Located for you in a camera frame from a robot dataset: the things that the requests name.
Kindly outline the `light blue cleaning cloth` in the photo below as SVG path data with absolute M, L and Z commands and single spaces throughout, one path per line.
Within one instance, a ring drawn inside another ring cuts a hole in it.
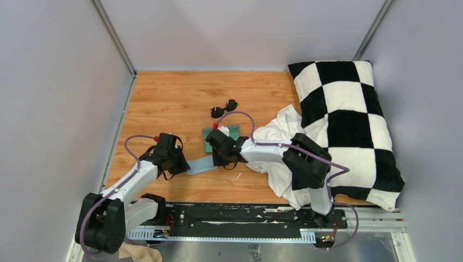
M 217 166 L 213 163 L 213 156 L 206 156 L 196 160 L 188 160 L 187 164 L 189 165 L 189 169 L 186 171 L 187 175 L 196 175 L 217 169 Z

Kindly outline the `black round sunglasses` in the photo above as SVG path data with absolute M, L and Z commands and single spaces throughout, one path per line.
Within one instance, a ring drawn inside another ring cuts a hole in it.
M 234 99 L 230 99 L 227 101 L 226 105 L 224 107 L 213 107 L 210 109 L 211 117 L 212 118 L 221 118 L 226 112 L 231 112 L 234 111 L 238 106 L 238 103 Z

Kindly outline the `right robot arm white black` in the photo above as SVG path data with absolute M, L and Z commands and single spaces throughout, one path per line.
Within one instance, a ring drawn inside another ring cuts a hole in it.
M 327 174 L 331 155 L 303 133 L 290 140 L 253 140 L 247 136 L 233 139 L 218 129 L 205 138 L 212 147 L 215 166 L 249 162 L 284 164 L 292 176 L 294 190 L 306 189 L 311 198 L 314 225 L 325 228 L 334 220 L 334 205 L 330 201 Z

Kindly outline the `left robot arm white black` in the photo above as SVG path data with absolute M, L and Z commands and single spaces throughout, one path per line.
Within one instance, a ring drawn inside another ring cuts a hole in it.
M 183 154 L 179 136 L 160 133 L 151 137 L 155 145 L 137 156 L 131 150 L 135 165 L 123 178 L 101 193 L 88 193 L 81 205 L 75 232 L 75 242 L 84 253 L 95 259 L 114 254 L 125 241 L 127 233 L 150 221 L 153 225 L 167 223 L 173 227 L 174 218 L 167 214 L 165 198 L 146 193 L 135 197 L 159 177 L 184 173 L 190 169 Z

